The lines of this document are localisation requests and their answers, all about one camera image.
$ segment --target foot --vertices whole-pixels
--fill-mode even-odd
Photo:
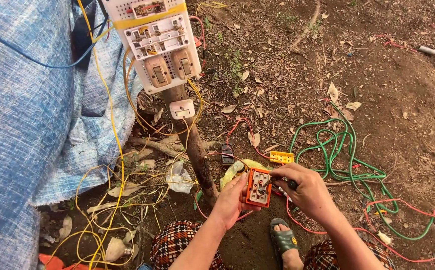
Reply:
[[[290,230],[286,225],[279,224],[274,226],[275,231],[288,231]],[[299,257],[299,251],[295,248],[286,250],[282,254],[283,268],[284,270],[302,270],[304,264]]]

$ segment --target green cable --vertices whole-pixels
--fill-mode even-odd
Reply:
[[[347,118],[341,112],[341,110],[333,102],[331,102],[331,101],[329,101],[329,102],[339,112],[339,114],[342,116],[342,118],[345,119],[345,121],[342,119],[333,118],[333,119],[329,119],[329,120],[326,120],[323,122],[310,122],[310,123],[306,123],[302,126],[299,126],[299,128],[294,133],[294,138],[292,139],[291,145],[289,147],[289,153],[292,153],[292,148],[294,147],[294,143],[296,141],[298,133],[303,127],[311,126],[311,125],[322,125],[322,124],[327,124],[327,123],[330,123],[333,121],[342,122],[342,124],[344,124],[344,126],[346,128],[345,131],[343,131],[343,132],[336,134],[335,132],[333,132],[329,129],[322,129],[322,130],[318,131],[316,134],[316,139],[317,139],[318,144],[315,146],[311,146],[311,147],[308,147],[306,149],[301,150],[296,157],[296,163],[298,163],[299,157],[301,156],[302,153],[309,151],[309,150],[313,150],[313,149],[321,149],[322,153],[324,154],[325,168],[324,169],[313,169],[313,170],[316,172],[319,172],[319,173],[324,173],[324,176],[322,176],[322,179],[326,178],[327,175],[331,175],[337,181],[351,181],[353,186],[358,190],[358,192],[361,195],[363,195],[365,199],[368,199],[371,202],[375,202],[376,198],[374,197],[374,194],[372,193],[370,187],[367,185],[367,183],[364,180],[377,179],[381,184],[382,194],[385,196],[388,196],[390,199],[393,199],[392,194],[389,192],[389,190],[386,188],[386,186],[382,182],[382,179],[384,179],[386,177],[386,173],[384,173],[380,169],[377,169],[375,167],[370,166],[369,164],[367,164],[363,161],[358,160],[357,158],[354,158],[354,154],[356,153],[356,147],[357,147],[356,132],[355,132],[354,128],[352,127],[351,123],[347,120]],[[319,139],[319,135],[321,133],[329,133],[331,135],[331,138],[326,140],[325,142],[321,142],[321,140]],[[349,168],[348,168],[348,170],[333,169],[332,163],[333,163],[334,159],[337,157],[337,155],[339,155],[347,136],[349,137],[349,156],[350,156]],[[325,146],[326,146],[326,144],[329,144],[331,142],[334,142],[334,146],[332,147],[330,154],[328,154]],[[353,174],[352,173],[352,163],[354,163],[354,162],[361,164],[361,165],[375,171],[376,174],[372,174],[372,173],[363,173],[363,174],[359,174],[359,175]],[[358,188],[358,186],[356,185],[356,180],[360,181],[360,183],[366,188],[368,194],[363,193]],[[389,212],[391,214],[397,213],[399,211],[399,208],[397,206],[396,201],[393,201],[394,210],[391,210],[380,203],[377,203],[374,205],[376,206],[377,212],[379,213],[384,224],[386,224],[386,226],[392,232],[394,232],[396,235],[398,235],[401,238],[407,239],[407,240],[419,240],[419,239],[421,239],[422,237],[424,237],[428,233],[430,226],[434,222],[434,218],[432,217],[430,219],[429,224],[425,227],[423,234],[421,234],[420,236],[414,237],[414,238],[407,237],[405,235],[400,234],[396,230],[394,230],[394,228],[386,222],[386,220],[384,219],[384,216],[381,213],[381,208],[386,210],[387,212]]]

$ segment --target person's left hand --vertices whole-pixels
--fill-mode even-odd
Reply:
[[[209,219],[222,222],[229,230],[239,217],[243,210],[259,211],[260,206],[246,203],[246,193],[248,186],[248,174],[243,173],[228,182],[222,189]]]

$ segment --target sandal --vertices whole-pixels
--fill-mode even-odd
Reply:
[[[282,269],[282,254],[289,249],[297,249],[298,242],[292,230],[274,230],[274,226],[279,224],[283,224],[288,228],[290,227],[282,218],[274,218],[269,226],[279,268]]]

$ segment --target tree trunk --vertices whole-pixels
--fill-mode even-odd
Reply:
[[[162,92],[162,98],[166,102],[167,111],[169,111],[169,103],[188,99],[183,84],[164,90]],[[176,132],[186,130],[187,127],[181,120],[175,120],[173,118],[171,118],[171,120]],[[185,121],[188,126],[192,124],[192,118],[187,118],[185,119]],[[179,134],[179,139],[181,140],[181,143],[184,147],[186,147],[186,138],[187,132]],[[204,198],[209,203],[209,205],[213,207],[219,193],[217,192],[217,189],[214,185],[213,177],[211,175],[211,169],[209,167],[209,162],[204,158],[204,144],[201,141],[201,136],[197,131],[196,124],[194,124],[192,128],[190,128],[187,155],[189,156],[192,168],[196,173],[197,181],[202,188]]]

